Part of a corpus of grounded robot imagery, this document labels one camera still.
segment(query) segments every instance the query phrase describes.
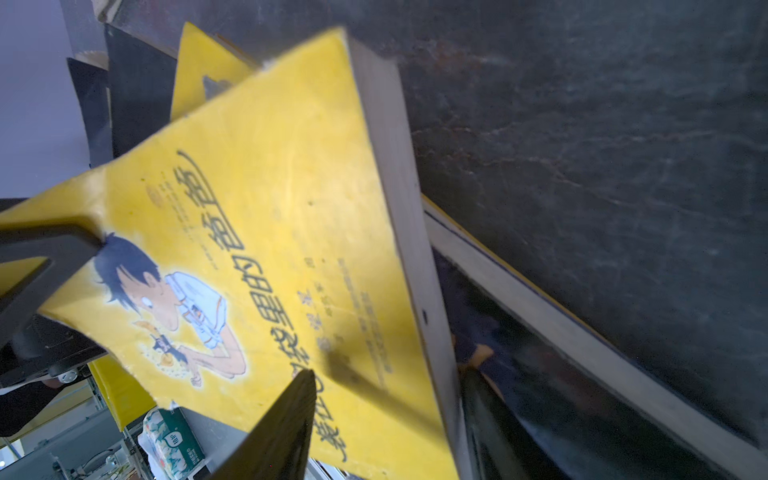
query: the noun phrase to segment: small cartoon figure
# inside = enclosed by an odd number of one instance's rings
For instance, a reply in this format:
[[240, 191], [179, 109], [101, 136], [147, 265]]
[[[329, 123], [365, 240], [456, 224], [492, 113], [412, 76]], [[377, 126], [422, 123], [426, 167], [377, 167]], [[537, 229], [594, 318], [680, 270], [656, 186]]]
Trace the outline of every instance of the small cartoon figure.
[[228, 379], [245, 373], [245, 357], [227, 325], [227, 301], [208, 285], [182, 272], [162, 277], [144, 251], [114, 233], [107, 235], [94, 263], [112, 295], [110, 302], [117, 300], [137, 313], [139, 308], [146, 310], [171, 332], [179, 328], [179, 315], [194, 328], [210, 354], [187, 346], [175, 349], [165, 336], [153, 336], [153, 348], [170, 353], [180, 362], [186, 360], [192, 385], [202, 385], [200, 366]]
[[140, 326], [141, 328], [150, 331], [150, 336], [152, 337], [152, 340], [154, 340], [152, 350], [157, 350], [163, 354], [160, 359], [160, 364], [162, 366], [173, 366], [175, 358], [182, 366], [189, 369], [189, 362], [187, 361], [187, 357], [183, 353], [176, 350], [170, 340], [168, 340], [165, 335], [162, 335], [158, 329], [152, 326], [149, 322], [145, 322], [143, 320], [135, 322], [134, 325]]

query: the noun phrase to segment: dark stone surface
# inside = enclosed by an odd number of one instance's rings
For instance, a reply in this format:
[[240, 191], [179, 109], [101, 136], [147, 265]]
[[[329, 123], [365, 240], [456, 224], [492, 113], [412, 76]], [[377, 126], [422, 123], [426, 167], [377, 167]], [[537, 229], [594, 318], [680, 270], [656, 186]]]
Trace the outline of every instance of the dark stone surface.
[[398, 59], [423, 191], [768, 448], [765, 2], [125, 2], [263, 58], [347, 25]]

